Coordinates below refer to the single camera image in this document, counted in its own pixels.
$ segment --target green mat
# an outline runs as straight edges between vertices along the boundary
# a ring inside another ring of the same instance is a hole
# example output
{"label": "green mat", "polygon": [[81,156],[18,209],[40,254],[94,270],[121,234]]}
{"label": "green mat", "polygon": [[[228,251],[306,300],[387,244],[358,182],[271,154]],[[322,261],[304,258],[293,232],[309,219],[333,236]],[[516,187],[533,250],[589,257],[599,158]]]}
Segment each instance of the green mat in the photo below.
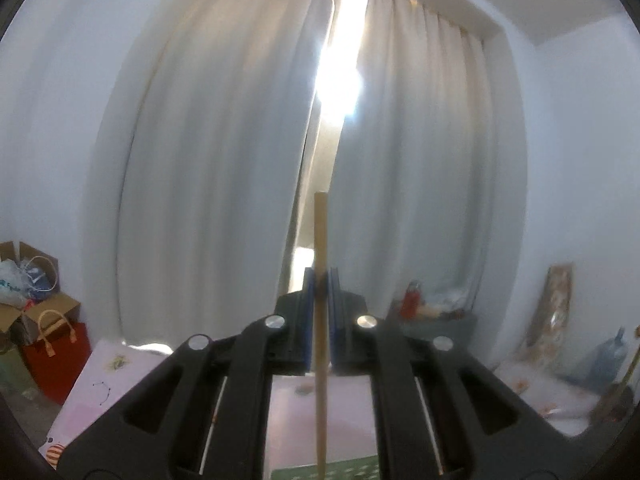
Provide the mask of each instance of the green mat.
{"label": "green mat", "polygon": [[[319,480],[316,465],[304,465],[271,472],[271,480]],[[326,480],[380,480],[377,456],[366,456],[330,462],[326,465]]]}

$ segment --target red bottle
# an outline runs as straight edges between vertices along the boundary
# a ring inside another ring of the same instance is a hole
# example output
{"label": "red bottle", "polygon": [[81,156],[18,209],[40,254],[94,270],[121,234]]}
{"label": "red bottle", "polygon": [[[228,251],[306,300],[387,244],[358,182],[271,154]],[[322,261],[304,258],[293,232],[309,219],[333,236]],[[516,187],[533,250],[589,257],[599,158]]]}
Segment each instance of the red bottle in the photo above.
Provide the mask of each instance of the red bottle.
{"label": "red bottle", "polygon": [[400,307],[400,317],[404,319],[413,319],[418,313],[418,307],[422,300],[421,288],[422,284],[418,280],[413,280],[409,283]]}

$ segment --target white curtain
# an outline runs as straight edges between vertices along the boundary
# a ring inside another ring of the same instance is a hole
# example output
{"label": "white curtain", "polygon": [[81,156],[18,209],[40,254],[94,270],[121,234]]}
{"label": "white curtain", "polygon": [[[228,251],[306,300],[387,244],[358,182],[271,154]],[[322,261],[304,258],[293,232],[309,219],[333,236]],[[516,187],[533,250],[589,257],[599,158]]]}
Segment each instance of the white curtain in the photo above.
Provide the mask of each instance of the white curtain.
{"label": "white curtain", "polygon": [[143,102],[118,231],[127,341],[273,311],[332,0],[197,0]]}
{"label": "white curtain", "polygon": [[469,304],[490,222],[494,144],[478,38],[409,0],[369,0],[329,196],[329,258],[384,316],[411,280]]}

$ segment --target red paper bag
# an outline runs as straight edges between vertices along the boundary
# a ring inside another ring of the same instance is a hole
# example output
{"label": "red paper bag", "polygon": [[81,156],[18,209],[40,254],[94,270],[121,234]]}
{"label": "red paper bag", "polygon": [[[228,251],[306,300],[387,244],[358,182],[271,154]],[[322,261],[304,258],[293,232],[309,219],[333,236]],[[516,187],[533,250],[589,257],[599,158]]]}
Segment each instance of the red paper bag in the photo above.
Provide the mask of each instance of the red paper bag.
{"label": "red paper bag", "polygon": [[[45,314],[55,314],[61,320],[43,333],[42,317]],[[69,323],[57,310],[44,310],[38,319],[38,330],[38,340],[22,347],[24,362],[42,393],[63,404],[91,355],[86,325]]]}

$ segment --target wooden pole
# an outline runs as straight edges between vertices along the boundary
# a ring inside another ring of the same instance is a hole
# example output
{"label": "wooden pole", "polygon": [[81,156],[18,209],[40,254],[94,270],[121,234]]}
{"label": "wooden pole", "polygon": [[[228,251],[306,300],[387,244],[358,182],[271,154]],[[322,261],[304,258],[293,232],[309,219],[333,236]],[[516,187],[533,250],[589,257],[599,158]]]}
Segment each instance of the wooden pole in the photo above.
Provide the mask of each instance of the wooden pole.
{"label": "wooden pole", "polygon": [[314,350],[316,358],[316,455],[318,458],[318,480],[326,473],[326,427],[327,427],[327,374],[329,356],[327,351],[327,193],[316,193],[314,202],[314,271],[316,275],[316,297],[314,301]]}

